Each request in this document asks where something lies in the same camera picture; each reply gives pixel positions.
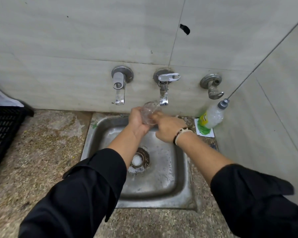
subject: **black shirt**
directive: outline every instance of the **black shirt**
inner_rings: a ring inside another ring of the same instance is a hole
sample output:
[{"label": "black shirt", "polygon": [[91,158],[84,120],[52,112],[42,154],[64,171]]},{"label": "black shirt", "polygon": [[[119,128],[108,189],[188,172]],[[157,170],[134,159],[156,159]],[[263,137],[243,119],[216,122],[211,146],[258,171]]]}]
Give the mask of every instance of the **black shirt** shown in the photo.
[{"label": "black shirt", "polygon": [[[19,237],[93,237],[117,205],[126,175],[123,159],[112,149],[80,161],[24,218]],[[298,237],[298,206],[283,196],[294,194],[289,182],[231,164],[210,186],[235,235]]]}]

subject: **faucet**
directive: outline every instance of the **faucet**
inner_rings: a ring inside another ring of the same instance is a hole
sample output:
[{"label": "faucet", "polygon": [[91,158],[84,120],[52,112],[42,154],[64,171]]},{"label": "faucet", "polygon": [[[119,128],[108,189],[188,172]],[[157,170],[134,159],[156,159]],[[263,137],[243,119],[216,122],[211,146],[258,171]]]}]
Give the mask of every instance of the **faucet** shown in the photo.
[{"label": "faucet", "polygon": [[153,75],[153,79],[158,84],[160,88],[160,106],[168,105],[168,84],[170,82],[176,81],[180,79],[180,75],[178,73],[174,73],[171,69],[162,68],[156,71]]},{"label": "faucet", "polygon": [[217,86],[222,82],[222,77],[219,74],[208,74],[200,81],[202,88],[208,89],[208,95],[210,99],[219,99],[224,95],[224,92],[220,92]]},{"label": "faucet", "polygon": [[115,67],[111,71],[114,89],[116,90],[116,105],[125,104],[125,87],[126,83],[133,80],[133,71],[126,66]]}]

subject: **drain strainer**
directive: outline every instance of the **drain strainer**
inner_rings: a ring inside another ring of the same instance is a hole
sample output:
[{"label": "drain strainer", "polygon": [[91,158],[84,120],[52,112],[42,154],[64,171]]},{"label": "drain strainer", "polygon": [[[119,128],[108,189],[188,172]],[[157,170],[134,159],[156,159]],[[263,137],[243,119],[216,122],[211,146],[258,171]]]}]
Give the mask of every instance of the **drain strainer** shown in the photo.
[{"label": "drain strainer", "polygon": [[131,161],[128,171],[131,173],[143,172],[148,166],[149,154],[144,148],[139,147]]}]

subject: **yellow label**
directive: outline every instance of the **yellow label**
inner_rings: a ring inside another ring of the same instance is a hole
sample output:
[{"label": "yellow label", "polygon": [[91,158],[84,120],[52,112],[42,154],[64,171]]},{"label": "yellow label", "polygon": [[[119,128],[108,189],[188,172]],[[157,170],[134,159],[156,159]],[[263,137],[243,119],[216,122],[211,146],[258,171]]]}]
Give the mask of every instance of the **yellow label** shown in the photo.
[{"label": "yellow label", "polygon": [[205,112],[201,117],[200,117],[200,125],[204,126],[208,123],[207,120],[207,112]]}]

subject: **bottle cap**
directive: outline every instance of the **bottle cap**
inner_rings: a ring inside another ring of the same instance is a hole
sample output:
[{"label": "bottle cap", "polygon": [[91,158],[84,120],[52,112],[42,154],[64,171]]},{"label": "bottle cap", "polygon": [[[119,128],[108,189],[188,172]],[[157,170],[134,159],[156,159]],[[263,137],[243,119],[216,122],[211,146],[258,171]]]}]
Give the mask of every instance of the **bottle cap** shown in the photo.
[{"label": "bottle cap", "polygon": [[217,104],[217,108],[219,110],[224,110],[227,108],[228,106],[228,103],[229,103],[229,100],[227,98],[225,98],[224,100],[220,101],[218,104]]}]

